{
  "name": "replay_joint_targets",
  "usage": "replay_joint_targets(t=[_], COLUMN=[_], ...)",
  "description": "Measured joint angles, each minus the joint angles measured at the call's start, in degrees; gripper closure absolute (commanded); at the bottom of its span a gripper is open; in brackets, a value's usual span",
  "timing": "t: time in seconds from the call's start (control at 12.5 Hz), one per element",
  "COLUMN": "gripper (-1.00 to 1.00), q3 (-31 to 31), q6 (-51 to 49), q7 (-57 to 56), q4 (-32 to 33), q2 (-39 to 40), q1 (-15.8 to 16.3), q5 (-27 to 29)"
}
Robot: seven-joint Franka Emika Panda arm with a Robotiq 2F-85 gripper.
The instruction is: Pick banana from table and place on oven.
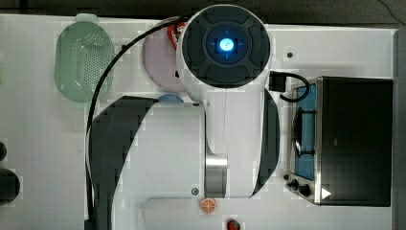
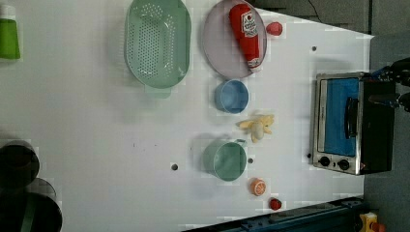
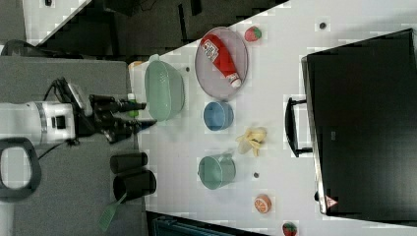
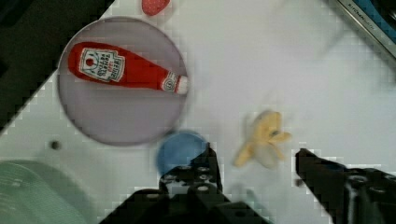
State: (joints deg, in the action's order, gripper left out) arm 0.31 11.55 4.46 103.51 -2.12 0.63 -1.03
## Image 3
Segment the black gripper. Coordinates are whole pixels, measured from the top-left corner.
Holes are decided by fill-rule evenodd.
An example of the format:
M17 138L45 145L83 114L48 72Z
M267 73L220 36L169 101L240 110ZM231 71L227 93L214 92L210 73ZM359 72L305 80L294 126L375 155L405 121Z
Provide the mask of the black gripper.
M89 103L76 103L76 137L102 134L110 144L126 140L129 138L129 129L132 132L140 132L155 125L157 121L125 121L115 117L114 113L144 110L146 107L145 103L91 94Z

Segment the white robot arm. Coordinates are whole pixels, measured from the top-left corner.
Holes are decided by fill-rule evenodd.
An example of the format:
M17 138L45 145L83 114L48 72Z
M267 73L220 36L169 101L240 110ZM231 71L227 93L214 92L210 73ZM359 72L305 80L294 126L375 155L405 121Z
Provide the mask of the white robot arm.
M156 124L156 120L125 120L116 113L143 110L138 103L112 96L89 96L90 112L76 101L31 101L1 104L1 139L26 138L34 146L74 142L78 138L102 134L110 144L129 139L132 135Z

